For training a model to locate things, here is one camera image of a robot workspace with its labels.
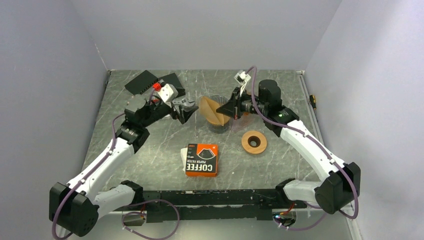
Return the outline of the grey ribbed glass dripper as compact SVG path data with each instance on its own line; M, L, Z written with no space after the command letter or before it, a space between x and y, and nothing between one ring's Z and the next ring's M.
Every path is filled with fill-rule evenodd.
M220 106L224 105L228 101L228 99L222 95L213 95L210 99L217 102Z

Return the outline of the brown paper coffee filter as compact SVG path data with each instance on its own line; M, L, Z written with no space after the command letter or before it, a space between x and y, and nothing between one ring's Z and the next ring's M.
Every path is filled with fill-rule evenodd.
M218 113L217 109L221 105L206 96L202 96L199 102L200 114L214 126L224 126L230 121L230 118L222 113Z

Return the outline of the orange coffee filter box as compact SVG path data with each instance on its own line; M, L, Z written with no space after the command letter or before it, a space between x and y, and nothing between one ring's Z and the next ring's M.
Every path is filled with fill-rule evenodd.
M188 177L218 175L219 147L217 144L190 143L180 150L183 171Z

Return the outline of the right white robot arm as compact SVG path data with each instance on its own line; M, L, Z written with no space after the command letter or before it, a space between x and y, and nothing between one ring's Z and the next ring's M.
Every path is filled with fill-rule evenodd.
M229 100L220 106L217 113L234 120L243 113L259 115L265 126L274 134L289 143L309 163L319 181L287 179L276 186L276 203L289 207L294 201L318 205L324 212L334 214L353 203L353 214L344 216L355 219L359 213L361 169L355 163L331 153L306 128L299 116L283 105L281 89L277 82L265 79L259 82L258 94L248 94L236 87Z

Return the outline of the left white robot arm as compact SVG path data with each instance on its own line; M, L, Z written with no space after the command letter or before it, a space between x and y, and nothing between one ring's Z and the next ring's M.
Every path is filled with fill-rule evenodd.
M137 210L147 203L143 187L130 180L108 191L101 189L144 145L150 135L148 126L166 116L185 124L199 108L195 101L179 96L170 83L155 83L152 91L158 102L134 94L118 115L124 121L119 128L112 128L112 138L103 152L66 184L57 182L50 189L49 219L54 239L65 240L73 234L83 237L108 213L121 207Z

